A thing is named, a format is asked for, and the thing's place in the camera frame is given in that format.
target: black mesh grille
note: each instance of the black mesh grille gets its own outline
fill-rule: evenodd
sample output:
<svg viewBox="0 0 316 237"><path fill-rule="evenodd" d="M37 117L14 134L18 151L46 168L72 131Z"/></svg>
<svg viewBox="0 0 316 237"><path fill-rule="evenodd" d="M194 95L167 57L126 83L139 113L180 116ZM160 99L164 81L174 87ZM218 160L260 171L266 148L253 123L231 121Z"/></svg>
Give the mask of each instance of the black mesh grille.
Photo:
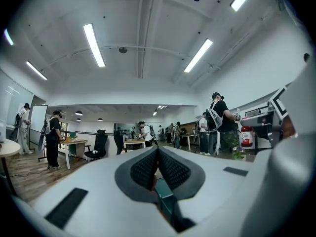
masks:
<svg viewBox="0 0 316 237"><path fill-rule="evenodd" d="M191 174L188 167L162 151L159 152L158 161L159 170L171 190L183 184Z"/></svg>
<svg viewBox="0 0 316 237"><path fill-rule="evenodd" d="M130 170L130 175L134 182L147 190L151 190L153 186L154 174L158 167L156 157L155 150L150 155L135 163Z"/></svg>

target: white shirt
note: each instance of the white shirt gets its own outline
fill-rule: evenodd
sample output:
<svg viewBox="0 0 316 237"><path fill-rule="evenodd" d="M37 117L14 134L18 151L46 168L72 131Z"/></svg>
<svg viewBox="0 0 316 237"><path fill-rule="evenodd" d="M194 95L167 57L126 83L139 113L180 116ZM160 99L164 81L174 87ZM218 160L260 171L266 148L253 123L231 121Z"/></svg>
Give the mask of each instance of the white shirt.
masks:
<svg viewBox="0 0 316 237"><path fill-rule="evenodd" d="M29 119L29 112L30 112L30 111L29 111L29 110L25 110L25 108L23 108L23 109L19 112L20 117L21 117L21 119L22 119L22 125L21 125L21 127L24 128L24 129L28 128L28 125L24 123L24 120L28 121L28 119Z"/></svg>
<svg viewBox="0 0 316 237"><path fill-rule="evenodd" d="M199 127L201 128L201 129L200 129L200 132L205 132L205 128L203 128L203 127L201 126L201 124L206 125L206 118L200 118L200 119L199 119Z"/></svg>
<svg viewBox="0 0 316 237"><path fill-rule="evenodd" d="M150 128L149 128L149 126L145 125L142 130L143 130L143 134L146 134L146 136L144 137L145 141L150 141L150 140L152 140L153 137L152 137L151 134L150 134Z"/></svg>

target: desk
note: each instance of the desk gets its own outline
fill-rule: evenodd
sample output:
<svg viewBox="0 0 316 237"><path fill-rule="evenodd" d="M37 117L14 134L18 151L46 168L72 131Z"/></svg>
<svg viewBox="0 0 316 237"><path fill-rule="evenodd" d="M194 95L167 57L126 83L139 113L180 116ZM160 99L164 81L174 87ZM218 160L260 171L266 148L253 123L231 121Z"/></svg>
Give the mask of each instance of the desk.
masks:
<svg viewBox="0 0 316 237"><path fill-rule="evenodd" d="M66 163L67 163L67 168L70 169L69 165L69 145L74 145L74 144L86 144L88 140L74 140L74 139L66 139L65 141L59 141L60 144L65 145L65 155L66 155Z"/></svg>
<svg viewBox="0 0 316 237"><path fill-rule="evenodd" d="M126 140L124 141L124 148L126 148L126 145L130 145L130 144L143 144L143 148L146 147L145 145L145 140L144 139L140 139L140 140Z"/></svg>
<svg viewBox="0 0 316 237"><path fill-rule="evenodd" d="M180 135L180 136L181 136L181 138L187 137L189 150L191 150L190 137L194 136L194 134L183 134L183 135Z"/></svg>
<svg viewBox="0 0 316 237"><path fill-rule="evenodd" d="M2 165L3 165L3 170L6 176L6 180L8 181L8 185L12 191L13 195L16 195L16 192L14 190L14 187L11 183L11 179L10 179L10 175L8 172L8 168L6 166L6 162L5 162L5 158L15 155L17 152L19 152L21 146L11 140L5 139L3 143L1 143L1 149L0 149L0 157L1 157L1 161L2 161Z"/></svg>

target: black t-shirt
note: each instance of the black t-shirt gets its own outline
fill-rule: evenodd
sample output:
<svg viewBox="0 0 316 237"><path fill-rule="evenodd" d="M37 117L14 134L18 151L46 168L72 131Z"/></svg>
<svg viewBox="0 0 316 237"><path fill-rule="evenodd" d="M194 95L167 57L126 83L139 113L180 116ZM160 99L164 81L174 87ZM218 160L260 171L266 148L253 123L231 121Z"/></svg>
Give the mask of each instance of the black t-shirt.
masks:
<svg viewBox="0 0 316 237"><path fill-rule="evenodd" d="M57 133L55 131L57 129L59 129L59 131L61 130L58 118L52 118L49 121L49 129L50 129L50 133L49 133L50 139L58 141L58 135L57 135Z"/></svg>
<svg viewBox="0 0 316 237"><path fill-rule="evenodd" d="M216 104L215 104L215 107L213 108L214 111L217 112L218 116L220 117L223 117L223 124L221 125L221 127L218 129L219 132L228 132L228 131L232 131L234 129L234 124L235 122L232 121L232 120L229 120L225 114L224 114L224 111L225 110L228 110L227 106L226 106L226 103L223 101L223 100L220 100L218 101Z"/></svg>

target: window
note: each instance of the window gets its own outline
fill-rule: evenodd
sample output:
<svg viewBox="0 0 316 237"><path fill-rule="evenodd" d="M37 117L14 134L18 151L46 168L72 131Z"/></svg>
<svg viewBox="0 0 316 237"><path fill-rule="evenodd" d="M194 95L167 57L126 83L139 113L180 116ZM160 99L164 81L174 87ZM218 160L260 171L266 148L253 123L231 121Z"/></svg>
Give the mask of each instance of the window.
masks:
<svg viewBox="0 0 316 237"><path fill-rule="evenodd" d="M60 124L60 128L62 131L68 131L68 124L67 123L59 122L59 124ZM67 137L67 133L65 133L65 132L61 132L60 134L63 137ZM59 144L59 148L65 149L65 145Z"/></svg>

